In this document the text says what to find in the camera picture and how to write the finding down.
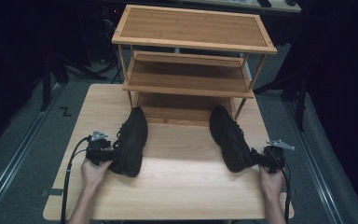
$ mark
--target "shelf panel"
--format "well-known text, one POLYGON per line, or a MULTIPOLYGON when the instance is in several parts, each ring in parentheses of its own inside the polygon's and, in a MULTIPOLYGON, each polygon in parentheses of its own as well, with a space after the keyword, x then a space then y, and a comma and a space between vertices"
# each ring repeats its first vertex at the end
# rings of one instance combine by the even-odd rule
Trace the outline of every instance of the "shelf panel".
POLYGON ((184 96, 136 92, 134 104, 142 107, 148 122, 209 126, 212 109, 224 106, 232 115, 234 101, 225 97, 184 96))
POLYGON ((112 38, 115 44, 277 52, 258 15, 127 5, 112 38))
POLYGON ((124 91, 255 98, 241 58, 135 51, 124 91))

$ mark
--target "gray carpet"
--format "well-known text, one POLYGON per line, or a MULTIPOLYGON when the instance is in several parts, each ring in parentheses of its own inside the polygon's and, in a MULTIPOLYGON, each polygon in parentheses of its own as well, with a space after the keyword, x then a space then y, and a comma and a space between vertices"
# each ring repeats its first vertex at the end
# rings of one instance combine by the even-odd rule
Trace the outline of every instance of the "gray carpet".
MULTIPOLYGON (((278 48, 278 55, 268 56, 256 88, 273 80, 287 50, 287 47, 281 47, 278 48)), ((251 71, 255 68, 256 59, 257 57, 250 58, 251 71)), ((115 68, 106 74, 109 80, 116 71, 115 68)), ((20 169, 8 188, 4 189, 5 194, 0 200, 0 223, 55 223, 43 219, 47 190, 51 188, 59 169, 88 87, 94 82, 96 81, 83 77, 71 77, 66 86, 55 91, 60 94, 35 133, 20 169), (63 115, 63 107, 67 107, 66 114, 69 117, 63 115)), ((33 98, 27 105, 13 117, 0 138, 0 175, 15 155, 33 121, 40 116, 40 86, 34 90, 33 98)), ((310 148, 312 157, 317 162, 317 169, 323 175, 337 206, 339 216, 333 217, 341 217, 341 220, 336 223, 358 223, 357 196, 325 137, 310 98, 307 97, 303 133, 299 133, 293 124, 290 113, 293 103, 282 102, 279 91, 268 91, 256 98, 271 140, 282 139, 296 148, 295 151, 285 151, 292 176, 292 203, 295 209, 295 216, 289 223, 331 223, 332 220, 312 175, 306 147, 310 148)), ((241 220, 236 223, 254 222, 241 220)))

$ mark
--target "shoe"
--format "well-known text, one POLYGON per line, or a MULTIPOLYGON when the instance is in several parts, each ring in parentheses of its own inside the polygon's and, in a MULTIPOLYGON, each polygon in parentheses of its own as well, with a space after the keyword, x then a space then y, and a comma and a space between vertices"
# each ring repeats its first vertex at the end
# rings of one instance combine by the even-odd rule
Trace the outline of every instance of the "shoe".
POLYGON ((228 170, 237 173, 253 165, 242 129, 221 105, 217 105, 212 111, 210 130, 213 140, 222 150, 228 170))
POLYGON ((113 147, 118 149, 118 156, 109 169, 119 175, 135 177, 141 170, 142 152, 147 140, 146 117, 140 106, 131 110, 130 116, 118 131, 117 138, 113 147))

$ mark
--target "dark background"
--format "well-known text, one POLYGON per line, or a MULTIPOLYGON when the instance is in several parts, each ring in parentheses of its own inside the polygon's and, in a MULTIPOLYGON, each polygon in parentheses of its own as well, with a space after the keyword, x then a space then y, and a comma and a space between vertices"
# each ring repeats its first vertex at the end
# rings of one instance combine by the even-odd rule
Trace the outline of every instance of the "dark background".
MULTIPOLYGON (((80 65, 101 58, 92 50, 98 46, 88 40, 103 29, 106 12, 100 5, 111 10, 108 16, 117 23, 125 2, 0 2, 0 133, 31 97, 44 73, 47 55, 61 54, 80 65)), ((168 1, 147 4, 171 6, 168 1)), ((283 100, 300 98, 301 90, 310 94, 358 194, 358 1, 308 0, 299 4, 303 10, 298 15, 241 12, 261 14, 276 45, 292 44, 276 81, 290 78, 273 88, 283 89, 283 100)), ((238 11, 229 7, 183 7, 238 11)), ((57 60, 52 66, 62 68, 66 63, 57 60)))

